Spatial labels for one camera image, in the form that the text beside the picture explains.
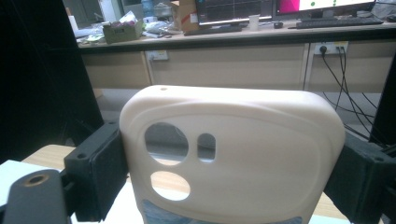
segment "round cutout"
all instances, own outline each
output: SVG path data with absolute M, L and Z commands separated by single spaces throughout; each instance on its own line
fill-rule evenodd
M 159 171 L 151 175 L 151 186 L 160 196 L 171 201 L 182 201 L 189 197 L 191 188 L 180 175 Z
M 184 133 L 165 122 L 149 126 L 145 132 L 145 141 L 149 155 L 164 165 L 179 164 L 189 151 L 189 143 Z

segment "wall socket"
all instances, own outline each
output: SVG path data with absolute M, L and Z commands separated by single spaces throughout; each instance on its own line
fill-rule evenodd
M 338 48 L 344 47 L 345 53 L 347 53 L 347 41 L 337 41 L 337 42 L 320 42 L 315 44 L 314 54 L 321 55 L 320 48 L 325 46 L 327 48 L 325 54 L 339 54 Z
M 168 60 L 168 52 L 166 50 L 149 50 L 146 51 L 146 56 L 149 60 Z

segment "office room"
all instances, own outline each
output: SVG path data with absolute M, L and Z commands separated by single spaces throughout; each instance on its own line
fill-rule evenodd
M 0 220 L 392 223 L 395 4 L 2 0 Z

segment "wooden desk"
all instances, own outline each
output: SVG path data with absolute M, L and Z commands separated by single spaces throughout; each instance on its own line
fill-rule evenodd
M 36 153 L 32 154 L 30 157 L 26 158 L 23 162 L 46 166 L 49 168 L 63 169 L 63 158 L 73 149 L 73 147 L 62 147 L 54 145 L 43 147 L 39 149 Z M 324 193 L 320 197 L 318 206 L 314 211 L 314 215 L 347 219 L 338 211 L 332 201 Z
M 246 47 L 328 41 L 393 39 L 396 22 L 379 25 L 348 26 L 316 29 L 293 29 L 297 21 L 284 21 L 282 29 L 273 24 L 262 25 L 259 31 L 244 28 L 242 32 L 214 35 L 173 35 L 171 38 L 146 38 L 114 44 L 81 45 L 82 54 L 127 52 L 158 49 L 202 49 L 219 47 Z

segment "blue object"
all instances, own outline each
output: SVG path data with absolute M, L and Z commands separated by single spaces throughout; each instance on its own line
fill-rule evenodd
M 148 224 L 217 224 L 214 222 L 200 221 L 189 217 L 179 216 L 161 209 L 148 200 L 143 200 L 143 210 Z M 289 220 L 269 224 L 301 224 L 302 222 L 303 219 L 301 217 L 294 217 Z
M 153 17 L 154 16 L 154 4 L 152 0 L 142 0 L 143 16 Z

